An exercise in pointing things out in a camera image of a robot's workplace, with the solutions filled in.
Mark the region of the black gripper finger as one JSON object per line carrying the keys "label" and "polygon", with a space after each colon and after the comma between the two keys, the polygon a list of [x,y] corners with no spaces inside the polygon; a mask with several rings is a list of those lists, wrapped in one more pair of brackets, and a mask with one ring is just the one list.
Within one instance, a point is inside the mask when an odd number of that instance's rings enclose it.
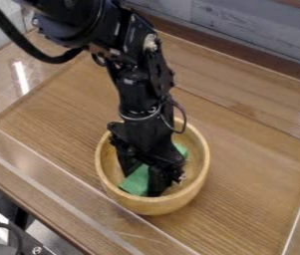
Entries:
{"label": "black gripper finger", "polygon": [[149,197],[160,197],[172,187],[172,184],[184,180],[184,165],[172,165],[167,168],[153,165],[149,169]]}
{"label": "black gripper finger", "polygon": [[134,146],[129,145],[120,139],[113,139],[112,145],[116,147],[117,150],[118,162],[122,168],[124,175],[129,176],[144,164],[137,159],[138,150]]}

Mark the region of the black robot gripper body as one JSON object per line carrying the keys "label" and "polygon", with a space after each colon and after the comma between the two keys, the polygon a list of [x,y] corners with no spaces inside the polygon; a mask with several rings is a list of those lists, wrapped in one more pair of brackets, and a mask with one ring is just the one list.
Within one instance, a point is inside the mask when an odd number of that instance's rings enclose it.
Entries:
{"label": "black robot gripper body", "polygon": [[154,111],[149,113],[120,112],[122,120],[110,122],[108,129],[112,140],[120,139],[134,146],[138,152],[168,151],[173,143],[172,136],[183,133],[175,129],[173,111]]}

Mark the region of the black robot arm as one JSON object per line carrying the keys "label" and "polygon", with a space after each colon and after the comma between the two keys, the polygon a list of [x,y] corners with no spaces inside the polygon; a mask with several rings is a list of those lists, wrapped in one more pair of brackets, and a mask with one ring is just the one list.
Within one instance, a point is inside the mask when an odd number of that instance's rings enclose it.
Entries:
{"label": "black robot arm", "polygon": [[150,22],[118,0],[17,0],[35,11],[46,38],[88,50],[108,69],[120,94],[120,122],[110,143],[125,175],[149,166],[148,195],[157,197],[184,175],[184,157],[172,142],[173,70]]}

